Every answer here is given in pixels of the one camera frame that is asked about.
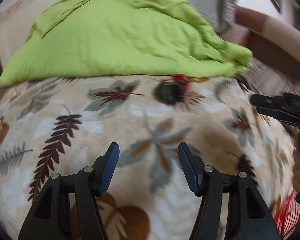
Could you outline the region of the striped brown pillow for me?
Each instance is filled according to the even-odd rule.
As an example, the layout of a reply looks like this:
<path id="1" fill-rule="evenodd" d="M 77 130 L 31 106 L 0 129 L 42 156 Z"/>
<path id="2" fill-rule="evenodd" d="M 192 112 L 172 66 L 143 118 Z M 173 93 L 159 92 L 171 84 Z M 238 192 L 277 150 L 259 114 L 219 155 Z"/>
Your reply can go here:
<path id="1" fill-rule="evenodd" d="M 238 74 L 236 80 L 246 89 L 266 96 L 283 95 L 290 93 L 300 96 L 300 82 L 269 67 L 260 60 L 252 58 L 251 68 Z"/>

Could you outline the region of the green duvet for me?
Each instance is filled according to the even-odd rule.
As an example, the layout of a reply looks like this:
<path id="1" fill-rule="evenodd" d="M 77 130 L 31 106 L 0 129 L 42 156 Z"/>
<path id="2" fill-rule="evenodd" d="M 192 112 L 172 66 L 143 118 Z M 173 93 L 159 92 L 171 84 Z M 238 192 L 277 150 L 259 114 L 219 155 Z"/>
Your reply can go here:
<path id="1" fill-rule="evenodd" d="M 187 0 L 60 0 L 34 19 L 0 86 L 50 77 L 233 77 L 252 55 L 221 39 Z"/>

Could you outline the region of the grey quilted pillow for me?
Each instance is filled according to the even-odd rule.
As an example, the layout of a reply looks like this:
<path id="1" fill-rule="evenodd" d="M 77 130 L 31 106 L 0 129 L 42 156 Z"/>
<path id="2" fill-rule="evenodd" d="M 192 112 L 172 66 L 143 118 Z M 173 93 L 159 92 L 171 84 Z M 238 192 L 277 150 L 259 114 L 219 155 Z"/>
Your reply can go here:
<path id="1" fill-rule="evenodd" d="M 217 34 L 223 34 L 235 23 L 236 0 L 188 0 L 209 22 Z"/>

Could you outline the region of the black red wrapper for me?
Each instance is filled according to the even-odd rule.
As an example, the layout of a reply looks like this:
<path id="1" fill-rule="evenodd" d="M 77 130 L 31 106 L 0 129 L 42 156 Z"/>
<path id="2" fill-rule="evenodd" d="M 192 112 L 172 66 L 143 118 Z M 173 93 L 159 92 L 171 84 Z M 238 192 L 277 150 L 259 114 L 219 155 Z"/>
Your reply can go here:
<path id="1" fill-rule="evenodd" d="M 189 78 L 182 74 L 175 74 L 169 80 L 161 80 L 153 91 L 154 97 L 161 103 L 174 106 L 183 102 L 189 91 Z"/>

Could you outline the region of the leaf pattern fleece blanket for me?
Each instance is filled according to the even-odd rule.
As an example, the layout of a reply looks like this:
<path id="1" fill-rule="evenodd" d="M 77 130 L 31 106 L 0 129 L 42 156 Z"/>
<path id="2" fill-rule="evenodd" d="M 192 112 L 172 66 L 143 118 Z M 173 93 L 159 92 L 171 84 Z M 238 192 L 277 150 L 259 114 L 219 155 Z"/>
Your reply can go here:
<path id="1" fill-rule="evenodd" d="M 53 172 L 78 172 L 112 142 L 120 159 L 97 200 L 110 239 L 188 239 L 200 200 L 178 160 L 181 142 L 219 172 L 251 176 L 279 212 L 292 192 L 286 129 L 258 114 L 235 79 L 191 79 L 173 106 L 154 97 L 160 80 L 51 78 L 0 93 L 0 225 L 12 239 Z"/>

